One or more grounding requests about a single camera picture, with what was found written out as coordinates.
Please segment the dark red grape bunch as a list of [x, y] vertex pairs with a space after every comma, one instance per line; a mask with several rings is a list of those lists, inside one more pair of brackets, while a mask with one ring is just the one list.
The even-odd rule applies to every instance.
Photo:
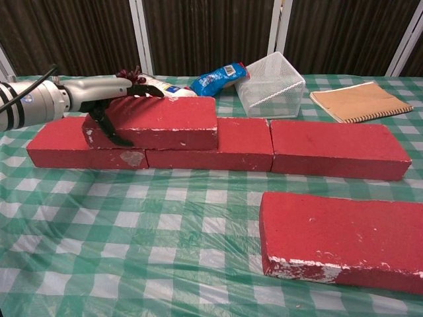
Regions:
[[119, 78], [128, 79], [135, 84], [143, 83], [141, 67], [139, 65], [137, 65], [134, 70], [121, 69], [119, 72], [117, 72], [116, 76]]

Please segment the dark brown partition panel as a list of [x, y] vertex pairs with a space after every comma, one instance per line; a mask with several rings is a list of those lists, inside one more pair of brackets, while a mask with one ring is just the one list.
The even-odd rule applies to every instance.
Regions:
[[0, 0], [0, 47], [18, 76], [113, 75], [140, 64], [129, 0]]
[[401, 77], [423, 77], [423, 31], [410, 53]]
[[384, 76], [420, 0], [293, 0], [284, 57], [301, 74]]
[[143, 0], [157, 75], [195, 76], [268, 51], [274, 0]]

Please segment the red rectangular foam brick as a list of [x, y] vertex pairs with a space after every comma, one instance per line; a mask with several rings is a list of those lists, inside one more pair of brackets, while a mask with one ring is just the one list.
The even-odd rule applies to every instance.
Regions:
[[412, 159], [381, 124], [273, 120], [272, 172], [402, 180]]
[[139, 170], [149, 168], [143, 149], [92, 149], [83, 136], [82, 117], [67, 117], [46, 124], [27, 145], [40, 168]]
[[262, 118], [218, 118], [216, 150], [147, 150], [151, 168], [269, 172], [274, 150]]
[[423, 203], [265, 192], [267, 276], [423, 295]]
[[130, 149], [213, 150], [217, 114], [212, 97], [123, 97], [106, 115]]

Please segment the white snack packet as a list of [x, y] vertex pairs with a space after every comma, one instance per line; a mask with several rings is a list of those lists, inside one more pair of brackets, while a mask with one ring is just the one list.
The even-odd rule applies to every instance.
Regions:
[[161, 81], [146, 74], [137, 76], [137, 80], [141, 84], [147, 84], [158, 88], [166, 97], [196, 97], [197, 94], [189, 88], [182, 88], [176, 85]]

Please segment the green white checked tablecloth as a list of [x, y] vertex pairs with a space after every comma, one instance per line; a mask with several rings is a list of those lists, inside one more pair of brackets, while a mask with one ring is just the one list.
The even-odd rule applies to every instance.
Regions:
[[423, 317], [423, 295], [263, 275], [262, 193], [423, 202], [423, 77], [378, 77], [400, 182], [33, 165], [38, 127], [0, 132], [0, 317]]

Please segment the brown spiral notebook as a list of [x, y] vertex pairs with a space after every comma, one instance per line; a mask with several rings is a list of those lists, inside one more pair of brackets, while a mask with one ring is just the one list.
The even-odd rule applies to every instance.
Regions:
[[314, 91], [310, 98], [339, 123], [360, 123], [413, 111], [410, 104], [389, 94], [373, 81]]

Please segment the white partition frame post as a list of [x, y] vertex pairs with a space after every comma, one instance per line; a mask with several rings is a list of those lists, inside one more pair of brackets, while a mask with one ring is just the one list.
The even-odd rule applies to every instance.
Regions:
[[17, 76], [9, 58], [0, 43], [0, 81], [15, 83]]
[[134, 27], [137, 52], [141, 69], [149, 75], [154, 74], [153, 58], [145, 18], [143, 0], [128, 0]]
[[387, 68], [386, 77], [398, 77], [401, 74], [422, 33], [423, 0], [420, 0]]
[[284, 53], [293, 0], [273, 0], [267, 54]]

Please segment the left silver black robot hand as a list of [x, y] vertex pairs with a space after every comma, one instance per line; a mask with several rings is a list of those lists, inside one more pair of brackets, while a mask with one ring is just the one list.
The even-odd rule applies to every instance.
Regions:
[[115, 98], [125, 96], [164, 97], [157, 87], [133, 83], [122, 77], [89, 77], [63, 82], [70, 97], [70, 112], [88, 113], [104, 135], [115, 145], [133, 147], [129, 140], [122, 139], [106, 115], [106, 109]]

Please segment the blue snack packet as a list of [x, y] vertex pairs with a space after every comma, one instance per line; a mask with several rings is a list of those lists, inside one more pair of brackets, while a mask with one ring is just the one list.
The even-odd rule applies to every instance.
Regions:
[[250, 73], [243, 63], [230, 63], [200, 75], [190, 85], [190, 89], [198, 96], [215, 96], [224, 88], [249, 78]]

